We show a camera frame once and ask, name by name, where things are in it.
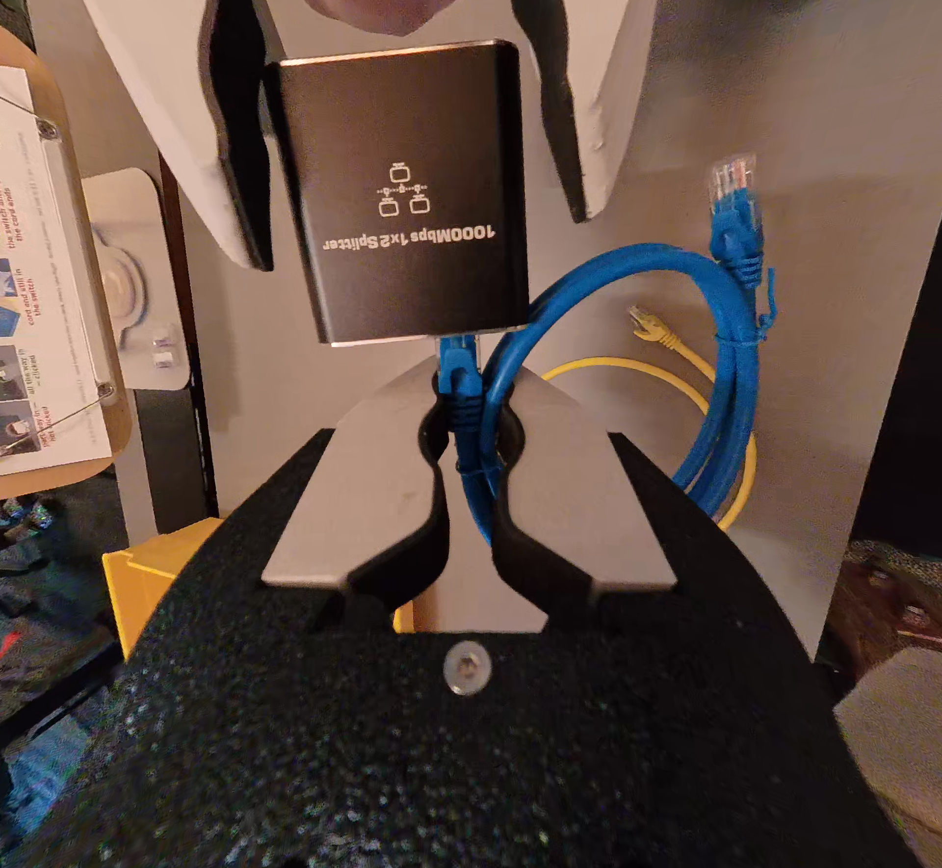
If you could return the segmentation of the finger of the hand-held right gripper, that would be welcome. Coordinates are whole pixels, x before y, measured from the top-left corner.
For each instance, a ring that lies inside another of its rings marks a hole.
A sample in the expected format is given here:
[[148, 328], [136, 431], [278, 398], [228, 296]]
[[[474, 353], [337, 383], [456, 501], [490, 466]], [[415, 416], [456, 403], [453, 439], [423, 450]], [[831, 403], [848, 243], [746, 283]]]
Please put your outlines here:
[[232, 262], [273, 269], [262, 127], [265, 35], [253, 0], [83, 0], [124, 87]]
[[657, 1], [511, 0], [576, 224], [595, 218], [611, 198], [642, 95]]

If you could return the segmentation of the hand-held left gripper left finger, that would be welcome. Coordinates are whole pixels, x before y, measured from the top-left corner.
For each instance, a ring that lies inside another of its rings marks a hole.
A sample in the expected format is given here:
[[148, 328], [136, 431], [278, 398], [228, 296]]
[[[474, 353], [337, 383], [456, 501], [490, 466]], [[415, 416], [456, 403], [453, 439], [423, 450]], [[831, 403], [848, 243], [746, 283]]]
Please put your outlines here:
[[262, 572], [266, 585], [399, 608], [441, 575], [449, 518], [437, 373], [427, 357], [341, 418]]

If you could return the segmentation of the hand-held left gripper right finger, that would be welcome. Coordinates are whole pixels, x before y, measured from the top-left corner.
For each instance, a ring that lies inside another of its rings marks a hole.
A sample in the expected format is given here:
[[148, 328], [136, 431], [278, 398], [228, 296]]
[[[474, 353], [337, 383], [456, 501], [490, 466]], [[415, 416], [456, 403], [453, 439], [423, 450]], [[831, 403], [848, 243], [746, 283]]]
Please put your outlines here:
[[595, 607], [677, 577], [604, 426], [524, 368], [498, 425], [492, 530], [501, 580], [536, 607]]

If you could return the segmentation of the black ethernet splitter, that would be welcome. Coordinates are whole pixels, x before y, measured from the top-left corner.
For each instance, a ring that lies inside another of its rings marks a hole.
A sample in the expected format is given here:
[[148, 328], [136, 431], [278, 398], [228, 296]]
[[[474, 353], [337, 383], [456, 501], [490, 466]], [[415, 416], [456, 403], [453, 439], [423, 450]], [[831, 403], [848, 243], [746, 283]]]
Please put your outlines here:
[[526, 325], [514, 44], [284, 60], [263, 82], [320, 342]]

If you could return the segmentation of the yellow plastic bin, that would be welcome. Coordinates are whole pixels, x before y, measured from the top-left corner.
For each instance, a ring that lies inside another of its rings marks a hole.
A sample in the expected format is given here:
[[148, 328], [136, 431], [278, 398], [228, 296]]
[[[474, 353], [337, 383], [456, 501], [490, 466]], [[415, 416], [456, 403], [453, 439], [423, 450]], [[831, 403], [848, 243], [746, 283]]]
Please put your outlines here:
[[128, 550], [105, 553], [102, 562], [124, 659], [127, 660], [161, 599], [199, 546], [218, 529], [207, 519]]

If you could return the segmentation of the white stand base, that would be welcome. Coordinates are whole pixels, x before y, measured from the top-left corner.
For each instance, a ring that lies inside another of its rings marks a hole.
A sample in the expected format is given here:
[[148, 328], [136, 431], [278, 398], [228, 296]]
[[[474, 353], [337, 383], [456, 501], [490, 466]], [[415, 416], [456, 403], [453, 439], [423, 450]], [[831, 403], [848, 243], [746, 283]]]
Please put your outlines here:
[[138, 168], [81, 184], [124, 385], [181, 391], [190, 363], [157, 187]]

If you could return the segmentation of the printed instruction sheet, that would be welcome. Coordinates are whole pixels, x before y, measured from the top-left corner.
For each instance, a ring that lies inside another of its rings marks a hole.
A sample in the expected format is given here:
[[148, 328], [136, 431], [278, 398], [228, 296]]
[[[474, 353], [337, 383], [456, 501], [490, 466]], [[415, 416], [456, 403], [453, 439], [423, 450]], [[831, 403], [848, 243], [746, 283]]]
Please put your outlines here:
[[111, 455], [114, 381], [61, 129], [1, 72], [2, 476]]

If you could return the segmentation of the instruction sheet on stand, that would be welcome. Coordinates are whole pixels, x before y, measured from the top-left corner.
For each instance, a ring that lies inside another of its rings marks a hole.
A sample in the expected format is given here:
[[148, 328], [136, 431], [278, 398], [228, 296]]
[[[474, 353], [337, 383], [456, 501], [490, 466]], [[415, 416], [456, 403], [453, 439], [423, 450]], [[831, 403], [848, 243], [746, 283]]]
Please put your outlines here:
[[54, 122], [61, 129], [64, 142], [65, 167], [74, 192], [81, 224], [82, 241], [88, 258], [89, 277], [87, 282], [93, 298], [94, 309], [100, 322], [100, 336], [104, 342], [109, 367], [111, 368], [110, 373], [114, 381], [114, 395], [104, 405], [105, 425], [111, 441], [111, 455], [105, 459], [60, 465], [19, 476], [2, 476], [2, 495], [13, 496], [70, 485], [100, 473], [126, 447], [131, 435], [131, 413], [110, 320], [107, 316], [98, 259], [93, 245], [86, 200], [78, 172], [76, 153], [69, 132], [68, 116], [62, 94], [54, 81], [52, 72], [34, 52], [5, 28], [2, 28], [1, 34], [2, 67], [13, 66], [26, 71], [36, 111], [41, 118]]

